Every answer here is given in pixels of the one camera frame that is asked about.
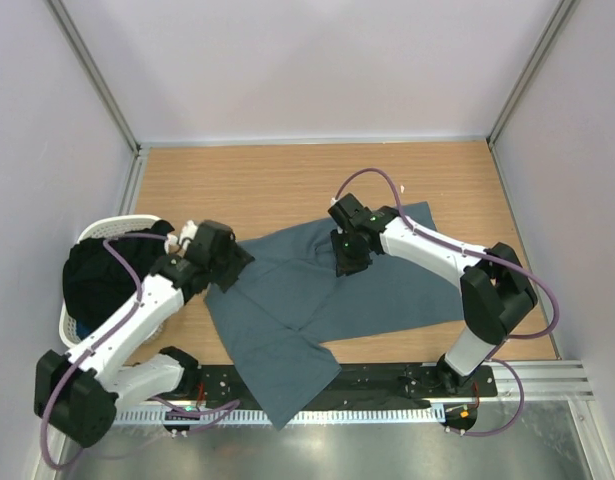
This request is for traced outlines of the grey-blue t shirt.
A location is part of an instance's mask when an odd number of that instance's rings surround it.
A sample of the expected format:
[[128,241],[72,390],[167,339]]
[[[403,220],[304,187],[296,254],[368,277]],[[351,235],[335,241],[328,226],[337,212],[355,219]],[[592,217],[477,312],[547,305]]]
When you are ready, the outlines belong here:
[[337,276],[330,219],[242,242],[254,260],[205,304],[239,375],[282,429],[341,370],[325,343],[462,319],[449,281],[409,261],[375,257]]

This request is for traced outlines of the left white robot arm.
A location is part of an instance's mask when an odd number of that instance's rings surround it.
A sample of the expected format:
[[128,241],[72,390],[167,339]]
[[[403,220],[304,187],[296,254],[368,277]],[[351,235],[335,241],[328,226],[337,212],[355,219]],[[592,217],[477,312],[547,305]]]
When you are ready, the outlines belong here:
[[116,414],[161,394],[191,398],[200,366],[191,355],[165,347],[146,362],[127,359],[169,317],[209,286],[232,287],[254,258],[219,222],[188,221],[181,253],[160,256],[136,290],[103,324],[64,354],[47,351],[35,373],[34,412],[41,432],[54,427],[84,448],[98,443]]

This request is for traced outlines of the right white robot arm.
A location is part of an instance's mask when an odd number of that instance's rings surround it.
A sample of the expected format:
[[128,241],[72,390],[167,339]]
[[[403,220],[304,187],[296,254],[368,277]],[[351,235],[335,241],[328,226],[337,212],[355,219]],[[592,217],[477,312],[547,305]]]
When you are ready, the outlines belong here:
[[337,276],[366,270],[373,254],[388,255],[440,276],[459,291],[465,328],[436,366],[438,384],[449,395],[472,386],[477,368],[536,306],[537,295],[506,244],[487,249],[460,242],[396,208],[371,210],[352,194],[333,200],[328,213],[336,223],[330,237]]

